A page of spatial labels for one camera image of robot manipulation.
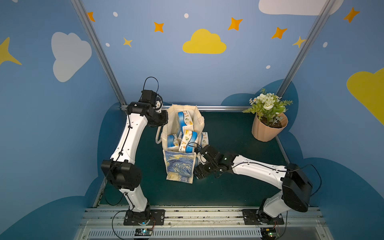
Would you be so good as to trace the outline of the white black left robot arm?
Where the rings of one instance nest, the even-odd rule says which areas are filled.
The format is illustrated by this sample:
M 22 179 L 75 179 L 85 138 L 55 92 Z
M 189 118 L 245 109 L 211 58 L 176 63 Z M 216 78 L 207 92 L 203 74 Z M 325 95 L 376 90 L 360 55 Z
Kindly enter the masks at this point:
M 129 204 L 126 225 L 145 226 L 151 221 L 151 208 L 140 186 L 143 174 L 135 165 L 135 158 L 145 127 L 161 127 L 168 122 L 168 114 L 161 108 L 161 100 L 156 100 L 154 104 L 132 102 L 127 108 L 119 143 L 110 159 L 101 164 L 106 180 L 122 193 Z

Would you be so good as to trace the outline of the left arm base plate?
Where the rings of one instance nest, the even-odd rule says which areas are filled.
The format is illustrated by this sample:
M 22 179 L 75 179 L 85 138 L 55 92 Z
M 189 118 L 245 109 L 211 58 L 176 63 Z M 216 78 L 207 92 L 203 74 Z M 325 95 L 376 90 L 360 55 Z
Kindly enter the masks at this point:
M 124 218 L 124 226 L 163 226 L 165 210 L 145 210 L 144 212 L 127 211 Z

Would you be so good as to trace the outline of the purple snail tissue pack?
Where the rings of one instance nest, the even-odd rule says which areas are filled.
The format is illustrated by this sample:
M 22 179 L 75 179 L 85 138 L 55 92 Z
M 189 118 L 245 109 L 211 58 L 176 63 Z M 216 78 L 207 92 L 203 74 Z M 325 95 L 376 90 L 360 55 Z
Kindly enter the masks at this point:
M 198 134 L 194 131 L 187 130 L 180 143 L 180 153 L 193 153 L 195 149 L 195 143 L 197 142 Z

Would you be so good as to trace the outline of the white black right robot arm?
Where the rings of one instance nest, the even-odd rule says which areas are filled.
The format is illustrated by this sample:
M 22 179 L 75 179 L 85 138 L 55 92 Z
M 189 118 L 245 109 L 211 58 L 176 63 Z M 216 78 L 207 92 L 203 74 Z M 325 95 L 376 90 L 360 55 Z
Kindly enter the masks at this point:
M 270 165 L 248 159 L 242 155 L 218 152 L 211 145 L 195 149 L 200 163 L 194 169 L 198 179 L 211 174 L 221 176 L 224 173 L 248 176 L 279 189 L 279 192 L 262 201 L 257 211 L 244 210 L 243 217 L 247 225 L 275 223 L 283 224 L 283 212 L 294 210 L 300 213 L 308 211 L 313 184 L 296 165 Z

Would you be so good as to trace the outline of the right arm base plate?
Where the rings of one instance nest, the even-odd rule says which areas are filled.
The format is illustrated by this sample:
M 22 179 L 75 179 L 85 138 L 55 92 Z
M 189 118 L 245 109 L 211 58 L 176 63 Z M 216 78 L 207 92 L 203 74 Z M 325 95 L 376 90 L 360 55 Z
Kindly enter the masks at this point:
M 281 214 L 273 218 L 265 214 L 262 210 L 243 209 L 243 219 L 245 225 L 284 225 L 284 219 Z

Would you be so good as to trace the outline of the canvas bag starry night print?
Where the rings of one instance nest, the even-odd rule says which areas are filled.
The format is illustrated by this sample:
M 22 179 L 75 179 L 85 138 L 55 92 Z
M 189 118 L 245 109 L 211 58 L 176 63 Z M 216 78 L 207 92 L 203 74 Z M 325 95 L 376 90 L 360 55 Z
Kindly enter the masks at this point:
M 192 184 L 205 119 L 190 105 L 172 105 L 162 113 L 168 122 L 158 128 L 156 142 L 163 147 L 167 180 Z

